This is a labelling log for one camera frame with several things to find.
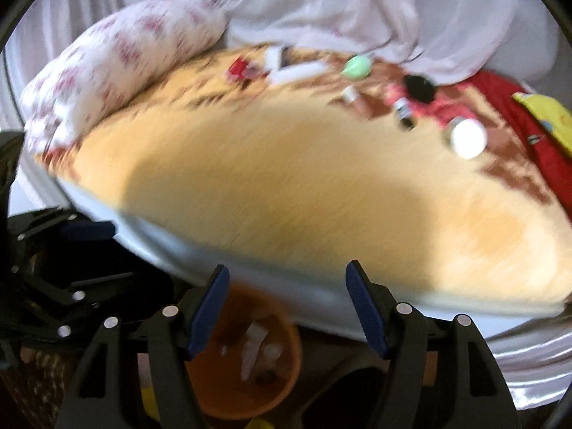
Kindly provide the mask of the white cylindrical tube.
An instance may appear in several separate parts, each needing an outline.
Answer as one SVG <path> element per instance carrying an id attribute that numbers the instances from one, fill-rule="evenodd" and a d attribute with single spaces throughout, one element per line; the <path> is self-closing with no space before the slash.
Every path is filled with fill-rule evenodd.
<path id="1" fill-rule="evenodd" d="M 330 66 L 322 61 L 311 61 L 283 67 L 272 71 L 267 76 L 269 85 L 282 85 L 292 82 L 301 82 L 323 75 Z"/>

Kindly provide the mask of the floral rolled quilt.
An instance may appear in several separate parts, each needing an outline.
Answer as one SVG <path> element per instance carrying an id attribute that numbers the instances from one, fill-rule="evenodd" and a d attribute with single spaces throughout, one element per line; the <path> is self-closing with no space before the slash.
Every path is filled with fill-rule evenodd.
<path id="1" fill-rule="evenodd" d="M 208 0 L 144 0 L 86 29 L 23 89 L 25 138 L 35 155 L 66 149 L 170 69 L 224 34 Z"/>

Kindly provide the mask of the red cloth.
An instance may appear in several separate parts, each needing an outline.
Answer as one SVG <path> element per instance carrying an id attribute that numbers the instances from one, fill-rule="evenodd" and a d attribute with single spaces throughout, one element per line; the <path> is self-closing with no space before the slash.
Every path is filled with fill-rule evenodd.
<path id="1" fill-rule="evenodd" d="M 512 95 L 524 89 L 512 80 L 489 71 L 480 71 L 468 82 L 483 94 L 527 150 L 527 155 L 540 170 L 543 179 L 556 195 L 571 219 L 571 157 L 544 126 Z"/>

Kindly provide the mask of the white cap cream jar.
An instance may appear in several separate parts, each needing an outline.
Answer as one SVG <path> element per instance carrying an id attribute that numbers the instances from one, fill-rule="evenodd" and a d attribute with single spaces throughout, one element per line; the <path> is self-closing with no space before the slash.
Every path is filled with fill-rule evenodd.
<path id="1" fill-rule="evenodd" d="M 459 158 L 472 160 L 485 151 L 488 134 L 477 119 L 458 116 L 445 128 L 445 140 Z"/>

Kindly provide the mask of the red knitted ornament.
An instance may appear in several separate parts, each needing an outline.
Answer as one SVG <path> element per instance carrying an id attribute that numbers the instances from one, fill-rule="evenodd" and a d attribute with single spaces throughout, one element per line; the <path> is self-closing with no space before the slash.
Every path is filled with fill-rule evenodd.
<path id="1" fill-rule="evenodd" d="M 259 79 L 263 74 L 264 71 L 257 63 L 240 56 L 227 68 L 224 77 L 228 82 L 244 82 L 245 80 Z"/>

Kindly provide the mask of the green white bottle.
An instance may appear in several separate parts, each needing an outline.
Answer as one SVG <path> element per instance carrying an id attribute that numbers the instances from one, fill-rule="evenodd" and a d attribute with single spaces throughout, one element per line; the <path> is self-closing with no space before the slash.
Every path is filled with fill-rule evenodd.
<path id="1" fill-rule="evenodd" d="M 367 78 L 373 67 L 373 59 L 369 55 L 359 54 L 350 58 L 341 74 L 351 80 L 361 80 Z"/>

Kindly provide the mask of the white sheer curtain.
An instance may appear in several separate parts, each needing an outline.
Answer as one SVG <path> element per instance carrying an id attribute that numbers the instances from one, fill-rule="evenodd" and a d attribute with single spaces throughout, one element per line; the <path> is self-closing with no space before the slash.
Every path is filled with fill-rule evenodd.
<path id="1" fill-rule="evenodd" d="M 94 22 L 143 0 L 36 0 L 6 45 L 18 86 Z M 540 79 L 560 32 L 540 0 L 207 0 L 228 19 L 228 45 L 284 42 L 372 50 L 447 84 L 489 68 Z"/>

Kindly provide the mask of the pink white lip balm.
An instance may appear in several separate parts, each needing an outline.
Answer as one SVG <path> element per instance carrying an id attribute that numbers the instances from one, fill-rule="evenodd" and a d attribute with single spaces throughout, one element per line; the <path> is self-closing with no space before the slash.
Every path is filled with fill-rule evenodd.
<path id="1" fill-rule="evenodd" d="M 371 115 L 369 104 L 355 87 L 345 87 L 342 91 L 342 97 L 345 104 L 354 109 L 359 115 L 363 117 L 369 117 Z"/>

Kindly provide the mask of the yellow floral plush blanket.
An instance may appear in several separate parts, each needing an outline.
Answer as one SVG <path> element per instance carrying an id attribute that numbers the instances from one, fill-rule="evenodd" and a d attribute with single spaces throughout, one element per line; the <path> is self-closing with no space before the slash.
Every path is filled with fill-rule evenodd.
<path id="1" fill-rule="evenodd" d="M 345 104 L 346 55 L 315 79 L 230 84 L 262 46 L 199 56 L 163 75 L 69 150 L 45 159 L 99 201 L 202 248 L 334 280 L 348 261 L 393 291 L 443 302 L 559 305 L 571 295 L 571 224 L 513 129 L 472 84 L 441 87 L 399 126 L 402 70 L 357 83 L 373 113 Z M 445 140 L 474 118 L 488 144 L 459 158 Z"/>

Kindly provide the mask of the yellow cartoon pillow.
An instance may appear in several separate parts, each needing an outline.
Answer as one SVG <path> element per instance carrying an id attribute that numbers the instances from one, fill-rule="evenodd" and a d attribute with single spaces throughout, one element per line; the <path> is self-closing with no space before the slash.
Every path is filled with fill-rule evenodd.
<path id="1" fill-rule="evenodd" d="M 572 153 L 571 112 L 556 99 L 537 93 L 517 92 L 512 98 L 526 108 L 537 122 L 561 145 L 568 156 Z"/>

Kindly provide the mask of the orange trash bin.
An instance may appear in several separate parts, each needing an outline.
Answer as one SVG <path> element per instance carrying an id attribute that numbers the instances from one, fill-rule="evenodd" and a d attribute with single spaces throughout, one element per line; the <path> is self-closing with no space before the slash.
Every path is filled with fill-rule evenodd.
<path id="1" fill-rule="evenodd" d="M 204 351 L 187 372 L 204 414 L 244 420 L 276 408 L 301 373 L 301 338 L 274 296 L 233 283 Z"/>

